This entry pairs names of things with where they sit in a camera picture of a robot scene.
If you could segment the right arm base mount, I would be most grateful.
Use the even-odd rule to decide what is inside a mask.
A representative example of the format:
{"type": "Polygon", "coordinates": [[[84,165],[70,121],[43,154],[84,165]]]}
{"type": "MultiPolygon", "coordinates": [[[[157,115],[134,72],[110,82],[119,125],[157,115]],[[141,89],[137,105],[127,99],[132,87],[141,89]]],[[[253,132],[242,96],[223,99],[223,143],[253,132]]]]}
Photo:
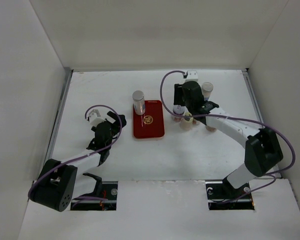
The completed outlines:
{"type": "Polygon", "coordinates": [[[238,189],[228,190],[222,181],[206,181],[205,188],[210,211],[255,209],[252,194],[248,193],[251,190],[249,183],[238,189]]]}

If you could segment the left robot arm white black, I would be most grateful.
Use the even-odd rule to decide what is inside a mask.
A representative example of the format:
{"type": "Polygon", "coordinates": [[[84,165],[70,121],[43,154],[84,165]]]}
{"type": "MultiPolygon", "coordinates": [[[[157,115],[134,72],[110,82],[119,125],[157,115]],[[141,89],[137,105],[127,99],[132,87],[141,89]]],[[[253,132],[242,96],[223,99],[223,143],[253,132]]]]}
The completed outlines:
{"type": "Polygon", "coordinates": [[[28,198],[40,205],[63,212],[67,207],[74,208],[72,200],[106,201],[102,192],[102,178],[90,173],[101,166],[109,157],[113,143],[126,126],[126,117],[109,111],[107,115],[114,121],[95,118],[92,124],[94,138],[88,144],[87,153],[70,160],[46,161],[37,181],[32,185],[28,198]]]}

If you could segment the pink lid spice jar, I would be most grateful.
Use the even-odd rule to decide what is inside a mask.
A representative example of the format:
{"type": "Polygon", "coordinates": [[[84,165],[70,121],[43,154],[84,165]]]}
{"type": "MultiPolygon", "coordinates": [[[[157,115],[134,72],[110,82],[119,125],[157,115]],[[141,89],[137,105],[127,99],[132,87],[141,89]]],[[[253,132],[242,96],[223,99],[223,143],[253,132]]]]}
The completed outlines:
{"type": "Polygon", "coordinates": [[[209,131],[209,132],[215,132],[217,129],[211,126],[206,125],[205,128],[209,131]]]}

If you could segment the white bead bottle silver cap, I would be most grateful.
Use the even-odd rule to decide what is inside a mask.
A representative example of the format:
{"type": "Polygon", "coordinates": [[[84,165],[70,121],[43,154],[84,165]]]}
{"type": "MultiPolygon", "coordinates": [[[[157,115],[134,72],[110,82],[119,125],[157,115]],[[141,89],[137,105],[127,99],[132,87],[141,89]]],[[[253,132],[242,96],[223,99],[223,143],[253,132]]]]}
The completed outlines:
{"type": "Polygon", "coordinates": [[[141,90],[136,90],[132,94],[132,99],[135,113],[142,116],[146,112],[144,93],[141,90]]]}

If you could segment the red lacquer tray gold rim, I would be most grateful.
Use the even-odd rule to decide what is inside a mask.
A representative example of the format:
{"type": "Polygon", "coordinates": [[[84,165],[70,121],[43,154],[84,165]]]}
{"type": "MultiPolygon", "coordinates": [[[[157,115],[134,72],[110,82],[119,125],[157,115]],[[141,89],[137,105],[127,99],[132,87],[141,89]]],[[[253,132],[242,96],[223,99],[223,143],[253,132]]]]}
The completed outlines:
{"type": "Polygon", "coordinates": [[[165,135],[163,104],[160,100],[146,100],[145,113],[132,110],[132,135],[135,139],[159,139],[165,135]]]}

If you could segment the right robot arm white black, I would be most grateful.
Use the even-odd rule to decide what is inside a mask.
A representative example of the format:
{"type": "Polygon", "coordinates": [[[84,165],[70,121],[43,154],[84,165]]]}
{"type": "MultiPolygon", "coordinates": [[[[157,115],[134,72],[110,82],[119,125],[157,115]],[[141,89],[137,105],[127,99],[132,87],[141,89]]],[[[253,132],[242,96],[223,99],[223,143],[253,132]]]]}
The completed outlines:
{"type": "Polygon", "coordinates": [[[283,153],[274,130],[255,128],[234,120],[218,104],[205,100],[196,81],[174,85],[174,103],[185,106],[194,119],[215,128],[244,148],[244,162],[222,180],[222,192],[235,197],[249,181],[264,176],[283,159],[283,153]]]}

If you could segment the yellow lid spice jar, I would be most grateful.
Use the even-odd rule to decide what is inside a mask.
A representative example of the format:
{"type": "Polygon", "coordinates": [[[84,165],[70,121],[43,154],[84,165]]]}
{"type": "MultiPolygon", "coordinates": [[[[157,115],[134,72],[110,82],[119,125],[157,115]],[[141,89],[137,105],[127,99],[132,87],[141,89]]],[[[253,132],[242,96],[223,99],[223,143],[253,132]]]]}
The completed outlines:
{"type": "Polygon", "coordinates": [[[180,122],[180,127],[185,131],[189,131],[193,126],[193,119],[192,114],[190,112],[186,112],[180,122]]]}

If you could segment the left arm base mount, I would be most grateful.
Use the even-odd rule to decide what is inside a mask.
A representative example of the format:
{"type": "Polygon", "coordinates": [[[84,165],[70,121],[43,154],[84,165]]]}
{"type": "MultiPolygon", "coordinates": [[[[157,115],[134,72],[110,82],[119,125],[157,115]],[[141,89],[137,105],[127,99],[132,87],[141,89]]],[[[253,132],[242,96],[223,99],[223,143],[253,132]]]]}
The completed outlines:
{"type": "Polygon", "coordinates": [[[74,185],[71,211],[116,211],[119,183],[84,173],[74,185]]]}

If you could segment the brown spice jar white lid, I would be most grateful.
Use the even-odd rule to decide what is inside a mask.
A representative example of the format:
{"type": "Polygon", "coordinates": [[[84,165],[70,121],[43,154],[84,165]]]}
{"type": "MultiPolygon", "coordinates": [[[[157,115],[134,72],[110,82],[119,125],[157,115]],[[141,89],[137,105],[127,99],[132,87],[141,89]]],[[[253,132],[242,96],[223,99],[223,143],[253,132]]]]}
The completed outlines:
{"type": "Polygon", "coordinates": [[[174,115],[172,116],[172,119],[175,122],[180,122],[183,119],[183,115],[185,113],[186,107],[181,105],[174,105],[172,112],[174,115]]]}

